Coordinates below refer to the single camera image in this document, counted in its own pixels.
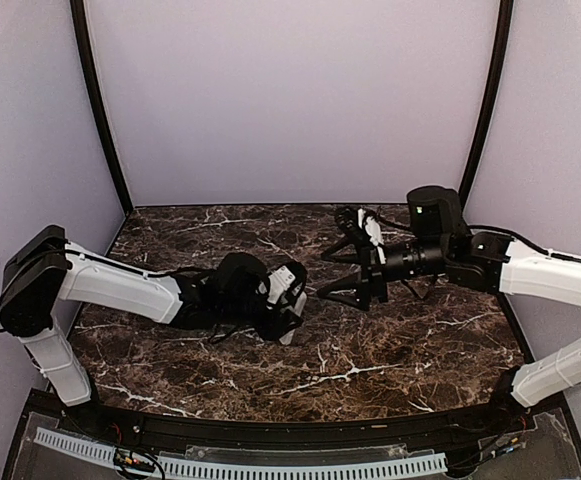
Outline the white remote control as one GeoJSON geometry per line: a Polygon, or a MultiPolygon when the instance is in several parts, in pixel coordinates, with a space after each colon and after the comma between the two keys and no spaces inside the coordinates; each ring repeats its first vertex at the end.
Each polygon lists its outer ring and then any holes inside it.
{"type": "Polygon", "coordinates": [[[291,344],[294,332],[302,323],[302,313],[307,302],[307,294],[301,293],[293,306],[288,306],[282,312],[281,334],[278,342],[281,345],[288,346],[291,344]]]}

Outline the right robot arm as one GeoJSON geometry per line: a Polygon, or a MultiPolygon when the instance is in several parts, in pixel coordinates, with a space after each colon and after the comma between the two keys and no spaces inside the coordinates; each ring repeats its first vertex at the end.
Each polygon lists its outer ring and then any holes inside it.
{"type": "MultiPolygon", "coordinates": [[[[526,295],[581,307],[581,257],[543,249],[495,227],[469,226],[458,193],[424,186],[407,195],[413,240],[389,245],[375,212],[341,207],[335,223],[343,238],[323,252],[325,261],[359,271],[317,292],[359,310],[385,302],[391,282],[443,275],[455,285],[489,294],[526,295]]],[[[581,383],[581,337],[530,364],[504,372],[480,413],[491,434],[504,432],[519,411],[581,383]]]]}

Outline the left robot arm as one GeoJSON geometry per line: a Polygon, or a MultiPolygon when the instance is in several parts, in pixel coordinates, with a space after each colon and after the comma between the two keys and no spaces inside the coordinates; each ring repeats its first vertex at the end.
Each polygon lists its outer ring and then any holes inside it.
{"type": "Polygon", "coordinates": [[[180,330],[205,330],[222,341],[254,329],[279,341],[301,326],[307,271],[296,261],[273,270],[255,256],[227,254],[215,268],[154,272],[97,255],[69,241],[57,225],[41,230],[5,265],[0,333],[23,344],[71,417],[90,436],[111,427],[110,412],[57,326],[57,301],[77,301],[139,315],[180,330]]]}

